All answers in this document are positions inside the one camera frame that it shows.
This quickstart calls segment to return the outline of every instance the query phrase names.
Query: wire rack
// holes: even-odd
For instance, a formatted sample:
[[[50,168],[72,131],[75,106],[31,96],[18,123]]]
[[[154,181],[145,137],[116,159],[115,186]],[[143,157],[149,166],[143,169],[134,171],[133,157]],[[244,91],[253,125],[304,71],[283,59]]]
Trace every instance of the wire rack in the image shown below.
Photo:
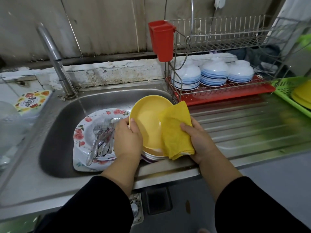
[[[176,26],[176,32],[174,33],[173,61],[165,63],[165,81],[174,101],[184,100],[187,105],[273,92],[275,88],[271,86],[271,83],[276,78],[286,77],[290,71],[286,61],[293,54],[295,46],[286,55],[282,54],[282,51],[298,28],[304,28],[304,32],[309,30],[309,23],[307,22],[281,17],[274,20],[272,16],[268,15],[195,19],[193,17],[193,0],[191,0],[191,11],[190,19],[166,20]],[[268,44],[277,45],[280,48],[280,54],[270,55],[266,53],[263,48]],[[260,53],[254,57],[258,59],[270,58],[270,61],[273,62],[270,69],[276,65],[277,71],[269,73],[270,70],[267,70],[263,74],[258,73],[247,84],[227,82],[219,88],[200,84],[199,88],[195,90],[183,90],[183,81],[176,70],[184,65],[189,54],[252,47],[258,47],[260,50]],[[184,61],[177,68],[176,57],[182,55],[185,56]],[[255,70],[259,70],[258,65],[252,66]],[[174,72],[173,84],[170,77],[172,71]],[[174,86],[176,77],[181,82],[180,89]]]

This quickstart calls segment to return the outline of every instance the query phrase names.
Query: running water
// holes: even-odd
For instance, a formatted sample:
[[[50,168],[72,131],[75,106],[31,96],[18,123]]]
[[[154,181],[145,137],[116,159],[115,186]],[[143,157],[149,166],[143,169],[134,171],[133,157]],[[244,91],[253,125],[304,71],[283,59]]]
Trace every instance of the running water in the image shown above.
[[[67,78],[67,80],[68,80],[68,82],[69,82],[69,84],[70,84],[70,87],[71,87],[71,89],[73,90],[73,92],[74,92],[76,98],[78,99],[78,101],[79,101],[79,103],[80,103],[80,106],[81,106],[81,108],[83,109],[84,115],[85,115],[85,117],[86,117],[88,114],[86,113],[86,110],[85,110],[85,108],[83,107],[82,102],[80,101],[80,98],[78,97],[78,94],[77,94],[75,88],[73,87],[73,85],[72,85],[72,83],[71,83],[71,81],[70,81],[70,78],[68,77],[68,74],[67,74],[66,70],[64,69],[63,63],[62,63],[61,61],[59,62],[59,65],[60,65],[60,67],[62,68],[62,71],[63,71],[65,77]]]

